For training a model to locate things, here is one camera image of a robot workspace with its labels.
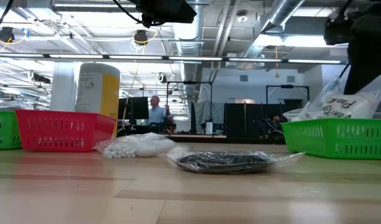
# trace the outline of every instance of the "monitor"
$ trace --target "monitor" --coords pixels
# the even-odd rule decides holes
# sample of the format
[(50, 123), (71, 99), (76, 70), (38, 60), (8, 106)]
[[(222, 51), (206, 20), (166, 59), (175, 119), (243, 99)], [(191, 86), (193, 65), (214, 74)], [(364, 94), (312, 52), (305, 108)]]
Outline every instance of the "monitor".
[(149, 118), (149, 101), (147, 97), (131, 97), (119, 99), (118, 103), (118, 119), (123, 119), (124, 110), (127, 107), (125, 119), (148, 119)]

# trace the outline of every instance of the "man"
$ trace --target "man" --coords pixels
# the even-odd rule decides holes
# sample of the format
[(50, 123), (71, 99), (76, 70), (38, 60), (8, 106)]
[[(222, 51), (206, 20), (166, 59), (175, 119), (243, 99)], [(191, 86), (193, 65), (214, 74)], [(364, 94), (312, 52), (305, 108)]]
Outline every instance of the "man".
[(159, 103), (160, 98), (158, 96), (152, 96), (152, 99), (150, 99), (152, 108), (149, 109), (149, 119), (145, 121), (146, 125), (150, 125), (151, 123), (163, 123), (164, 118), (172, 118), (170, 107), (168, 105), (165, 105), (165, 108), (159, 107)]
[(275, 125), (279, 125), (280, 124), (280, 116), (279, 115), (273, 116), (272, 117), (272, 123)]

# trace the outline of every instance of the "desk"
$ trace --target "desk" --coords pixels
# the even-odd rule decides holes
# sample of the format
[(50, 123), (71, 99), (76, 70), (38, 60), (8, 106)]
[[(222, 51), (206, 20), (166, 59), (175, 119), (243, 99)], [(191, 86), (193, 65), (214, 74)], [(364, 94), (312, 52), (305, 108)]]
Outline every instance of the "desk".
[[(185, 144), (191, 150), (285, 146)], [(0, 223), (381, 223), (381, 161), (305, 156), (274, 174), (203, 175), (164, 157), (0, 151)]]
[(215, 144), (285, 144), (284, 138), (259, 139), (259, 138), (227, 138), (222, 135), (209, 134), (164, 134), (165, 137), (175, 142), (187, 143), (215, 143)]

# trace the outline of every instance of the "clear plastic bag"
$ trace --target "clear plastic bag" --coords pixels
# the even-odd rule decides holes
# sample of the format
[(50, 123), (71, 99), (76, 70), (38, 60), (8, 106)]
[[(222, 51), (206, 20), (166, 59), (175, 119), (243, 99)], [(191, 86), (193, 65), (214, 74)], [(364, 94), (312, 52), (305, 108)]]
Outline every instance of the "clear plastic bag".
[(265, 152), (175, 152), (167, 157), (181, 169), (199, 174), (246, 174), (267, 172), (298, 161), (304, 152), (278, 156)]
[(381, 102), (381, 90), (360, 91), (355, 95), (343, 95), (345, 80), (337, 78), (330, 82), (312, 103), (302, 109), (286, 112), (289, 121), (320, 118), (371, 119)]
[(27, 109), (32, 110), (34, 107), (32, 105), (28, 105), (24, 100), (12, 100), (12, 101), (4, 101), (0, 102), (0, 111), (12, 111), (12, 110), (20, 110)]
[(99, 142), (95, 145), (105, 158), (151, 157), (168, 152), (177, 144), (159, 134), (135, 134)]

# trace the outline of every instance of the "metal frame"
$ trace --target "metal frame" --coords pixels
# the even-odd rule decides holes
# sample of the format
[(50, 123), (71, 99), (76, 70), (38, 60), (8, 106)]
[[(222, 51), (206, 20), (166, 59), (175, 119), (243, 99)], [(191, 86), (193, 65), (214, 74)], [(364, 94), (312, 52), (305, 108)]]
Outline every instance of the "metal frame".
[[(270, 87), (274, 87), (274, 89), (269, 92), (269, 88)], [(277, 88), (284, 88), (284, 89), (292, 89), (292, 88), (297, 88), (298, 90), (300, 90), (308, 99), (308, 101), (310, 100), (310, 91), (309, 91), (309, 87), (308, 86), (295, 86), (295, 85), (266, 85), (266, 114), (268, 113), (269, 111), (269, 96), (277, 89)]]
[(309, 60), (289, 58), (242, 58), (208, 56), (166, 56), (166, 55), (111, 55), (111, 54), (27, 54), (1, 53), (0, 58), (22, 60), (48, 60), (54, 62), (144, 62), (144, 63), (191, 63), (191, 62), (263, 62), (263, 63), (302, 63), (317, 65), (347, 65), (340, 60)]
[(177, 84), (184, 84), (184, 85), (199, 85), (199, 84), (209, 84), (211, 89), (210, 89), (210, 98), (209, 100), (211, 101), (211, 103), (209, 104), (209, 118), (212, 119), (213, 118), (213, 83), (212, 82), (194, 82), (194, 81), (185, 81), (185, 82), (167, 82), (167, 101), (166, 101), (166, 104), (168, 105), (168, 97), (169, 97), (169, 94), (168, 92), (170, 91), (170, 84), (171, 83), (176, 83)]

